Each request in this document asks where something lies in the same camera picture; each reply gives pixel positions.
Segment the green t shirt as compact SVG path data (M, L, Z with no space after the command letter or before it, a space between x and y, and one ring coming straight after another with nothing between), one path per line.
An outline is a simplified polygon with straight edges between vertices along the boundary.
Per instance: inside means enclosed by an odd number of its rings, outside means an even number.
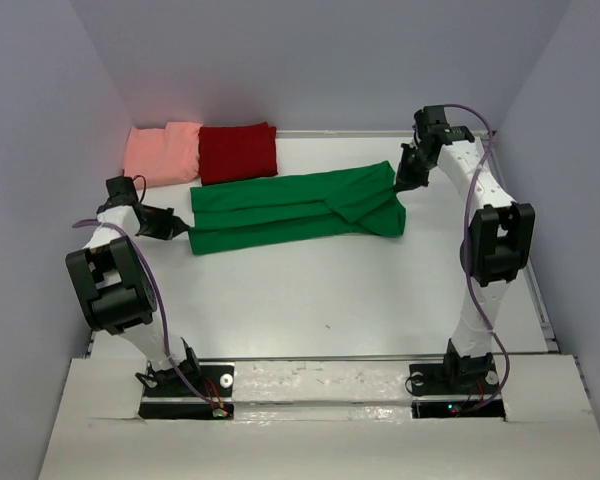
M193 187L193 254L337 235L403 235L407 210L389 162L343 170Z

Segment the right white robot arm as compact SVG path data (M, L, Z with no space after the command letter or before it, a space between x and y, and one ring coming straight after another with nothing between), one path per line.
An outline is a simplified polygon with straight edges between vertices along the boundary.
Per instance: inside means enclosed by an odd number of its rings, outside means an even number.
M459 256L465 298L442 361L411 366L405 387L414 397L476 393L490 401L508 378L497 373L493 358L493 350L504 346L496 318L510 284L527 266L536 214L491 172L493 142L451 125L446 110L434 105L415 113L414 138L402 147L394 190L426 187L435 168L456 188L464 201Z

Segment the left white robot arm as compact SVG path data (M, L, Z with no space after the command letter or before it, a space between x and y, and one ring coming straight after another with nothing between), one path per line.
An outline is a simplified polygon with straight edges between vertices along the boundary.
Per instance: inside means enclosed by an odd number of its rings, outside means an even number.
M136 375L144 387L202 398L197 356L185 340L172 343L157 281L134 242L137 236L169 241L189 225L172 208L146 205L132 177L110 178L106 189L96 217L74 224L92 227L90 240L65 258L84 318L93 331L118 336L146 357L147 371Z

